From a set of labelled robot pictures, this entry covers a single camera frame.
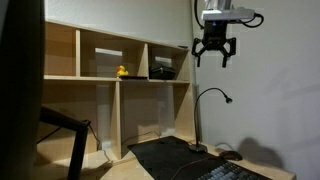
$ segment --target robotic arm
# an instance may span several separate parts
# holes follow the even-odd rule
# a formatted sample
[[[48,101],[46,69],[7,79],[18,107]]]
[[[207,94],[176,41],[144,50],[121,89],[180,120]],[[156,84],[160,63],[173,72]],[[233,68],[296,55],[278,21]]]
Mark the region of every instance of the robotic arm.
[[[197,16],[197,4],[198,1],[195,0],[195,18],[200,28],[204,29],[204,33],[202,40],[198,38],[194,39],[191,53],[197,58],[197,66],[200,67],[201,55],[205,51],[220,51],[223,54],[222,67],[225,68],[228,59],[236,54],[236,38],[226,38],[227,25],[243,24],[248,28],[256,28],[263,23],[264,17],[251,9],[231,8],[231,0],[205,0],[206,9],[202,11],[203,26],[200,24]],[[249,25],[248,23],[252,22],[256,17],[261,19],[260,23]],[[203,47],[199,52],[196,52],[197,45],[200,42],[203,44]],[[229,52],[224,47],[226,43],[230,46]]]

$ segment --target lamp base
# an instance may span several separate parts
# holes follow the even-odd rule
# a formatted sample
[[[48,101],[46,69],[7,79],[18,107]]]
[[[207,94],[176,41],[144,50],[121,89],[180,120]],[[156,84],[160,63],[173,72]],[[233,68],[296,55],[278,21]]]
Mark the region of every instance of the lamp base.
[[[195,153],[205,153],[208,151],[207,146],[201,144],[192,144],[189,146],[189,150]]]

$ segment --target wooden shelving unit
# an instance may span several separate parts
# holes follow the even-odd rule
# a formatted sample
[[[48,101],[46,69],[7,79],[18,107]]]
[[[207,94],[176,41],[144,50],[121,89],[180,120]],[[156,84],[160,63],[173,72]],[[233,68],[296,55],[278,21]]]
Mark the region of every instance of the wooden shelving unit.
[[[127,156],[128,144],[157,138],[148,132],[191,141],[194,124],[189,56],[187,49],[172,45],[47,21],[43,105],[75,119],[90,120],[96,134],[106,134],[110,147],[106,152],[115,161]],[[116,77],[120,64],[131,76],[148,77],[149,66],[163,59],[177,71],[173,80]],[[55,128],[41,124],[38,138]],[[73,139],[72,132],[58,131],[38,144],[37,162],[70,158]],[[86,153],[96,152],[96,146],[90,132]]]

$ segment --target gooseneck lamp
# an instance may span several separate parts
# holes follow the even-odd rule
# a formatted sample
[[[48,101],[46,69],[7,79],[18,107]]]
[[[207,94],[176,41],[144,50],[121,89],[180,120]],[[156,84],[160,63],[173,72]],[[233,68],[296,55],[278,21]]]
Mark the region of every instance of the gooseneck lamp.
[[[224,93],[221,89],[219,88],[209,88],[209,89],[206,89],[205,91],[203,91],[198,97],[197,97],[197,100],[196,100],[196,103],[195,103],[195,106],[194,106],[194,127],[195,127],[195,132],[196,132],[196,144],[192,144],[189,146],[189,150],[192,151],[192,152],[196,152],[196,153],[204,153],[204,152],[207,152],[207,147],[205,145],[202,145],[199,143],[199,131],[200,131],[200,128],[199,128],[199,121],[197,119],[197,105],[198,105],[198,101],[200,99],[200,97],[208,92],[208,91],[211,91],[211,90],[218,90],[220,91],[223,96],[226,98],[226,103],[227,104],[230,104],[232,103],[232,99],[229,98],[226,93]]]

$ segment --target keyboard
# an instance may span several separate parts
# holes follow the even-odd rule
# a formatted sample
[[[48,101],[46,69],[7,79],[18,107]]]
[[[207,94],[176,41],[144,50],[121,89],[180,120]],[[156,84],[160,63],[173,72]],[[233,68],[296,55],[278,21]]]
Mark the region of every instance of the keyboard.
[[[266,180],[268,178],[225,161],[197,180]]]

